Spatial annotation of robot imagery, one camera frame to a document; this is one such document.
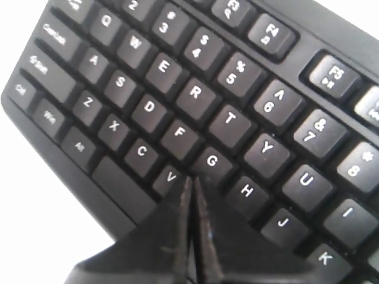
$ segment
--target white surface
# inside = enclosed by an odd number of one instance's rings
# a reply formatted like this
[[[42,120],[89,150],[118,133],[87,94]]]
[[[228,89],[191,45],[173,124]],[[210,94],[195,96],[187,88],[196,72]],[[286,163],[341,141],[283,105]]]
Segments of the white surface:
[[[1,1],[0,90],[46,2]],[[377,0],[319,2],[379,38],[379,29],[372,24],[379,11]],[[63,283],[77,262],[113,243],[34,152],[2,108],[0,226],[0,283]]]

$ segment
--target black keyboard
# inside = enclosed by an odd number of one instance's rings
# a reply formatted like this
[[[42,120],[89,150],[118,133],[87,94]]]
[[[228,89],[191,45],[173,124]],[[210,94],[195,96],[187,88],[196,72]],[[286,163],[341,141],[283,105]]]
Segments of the black keyboard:
[[[50,1],[2,104],[115,240],[203,172],[328,283],[378,283],[379,43],[283,2]]]

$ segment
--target function key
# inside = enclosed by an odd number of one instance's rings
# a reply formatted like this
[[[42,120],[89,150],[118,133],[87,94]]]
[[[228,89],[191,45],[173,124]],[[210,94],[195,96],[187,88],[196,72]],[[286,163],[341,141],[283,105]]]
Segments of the function key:
[[[259,16],[248,37],[274,60],[281,60],[296,41],[296,35],[291,29],[268,14]]]
[[[361,77],[338,59],[327,54],[309,75],[309,82],[335,99],[346,99],[361,84]]]

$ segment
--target space bar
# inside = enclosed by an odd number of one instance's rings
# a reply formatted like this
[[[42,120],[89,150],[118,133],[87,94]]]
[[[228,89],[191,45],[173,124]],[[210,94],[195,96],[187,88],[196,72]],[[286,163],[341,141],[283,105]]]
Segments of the space bar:
[[[109,157],[101,160],[92,178],[137,224],[156,206],[155,201]]]

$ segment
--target key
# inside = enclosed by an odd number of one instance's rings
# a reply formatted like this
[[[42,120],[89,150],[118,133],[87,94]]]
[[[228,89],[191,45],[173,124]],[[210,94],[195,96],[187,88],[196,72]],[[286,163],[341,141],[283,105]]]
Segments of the key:
[[[137,105],[142,95],[142,88],[122,71],[113,73],[104,95],[124,114],[129,115]]]
[[[209,126],[209,132],[236,154],[257,128],[234,107],[226,105]]]
[[[227,194],[226,201],[250,221],[269,205],[270,196],[247,176],[242,176]]]
[[[175,120],[160,143],[182,164],[188,164],[200,149],[203,139],[189,126]]]
[[[179,54],[197,27],[196,22],[177,6],[168,3],[155,21],[152,33],[170,53]]]
[[[62,150],[87,173],[93,171],[100,159],[99,148],[76,127],[67,133]]]
[[[155,201],[109,157],[101,160],[92,178],[137,224],[156,207]]]
[[[294,250],[309,235],[309,229],[285,209],[279,209],[261,230],[262,235],[286,250]]]
[[[258,12],[246,0],[216,0],[212,6],[212,14],[241,34],[246,31]]]
[[[305,100],[298,93],[275,79],[252,108],[281,133],[290,126],[304,106]]]
[[[333,185],[304,164],[289,178],[282,192],[306,213],[312,213],[332,194]]]
[[[296,41],[295,33],[268,14],[262,14],[248,34],[249,40],[275,61],[282,60]]]
[[[142,77],[149,69],[157,52],[158,49],[147,39],[137,31],[130,30],[117,50],[117,56],[136,76]]]
[[[340,123],[316,109],[294,134],[294,139],[309,153],[324,162],[343,142],[348,131]]]
[[[337,167],[340,176],[363,193],[379,184],[379,151],[366,142],[359,143]]]
[[[378,220],[351,199],[343,201],[324,221],[324,227],[349,249],[356,249],[378,227]]]
[[[243,157],[244,161],[270,182],[291,160],[291,153],[270,135],[263,133]]]
[[[241,106],[250,100],[254,92],[267,77],[267,72],[246,56],[235,53],[217,78],[217,83],[232,99],[238,99]]]
[[[160,137],[171,122],[173,115],[161,103],[150,95],[143,96],[131,115],[153,139]]]
[[[345,100],[360,87],[362,79],[356,71],[325,54],[310,72],[309,82],[327,95]]]
[[[141,178],[149,180],[160,169],[163,158],[147,142],[137,139],[126,155],[125,162]]]
[[[200,27],[184,50],[184,57],[201,78],[210,80],[224,62],[230,47],[210,30]]]
[[[216,149],[207,147],[191,170],[196,174],[207,175],[217,187],[223,185],[236,172],[237,167]]]
[[[214,114],[221,101],[221,97],[205,84],[192,78],[176,100],[176,105],[202,127]]]
[[[146,80],[167,100],[172,101],[183,87],[188,75],[188,72],[174,60],[164,53],[160,53],[146,74]]]

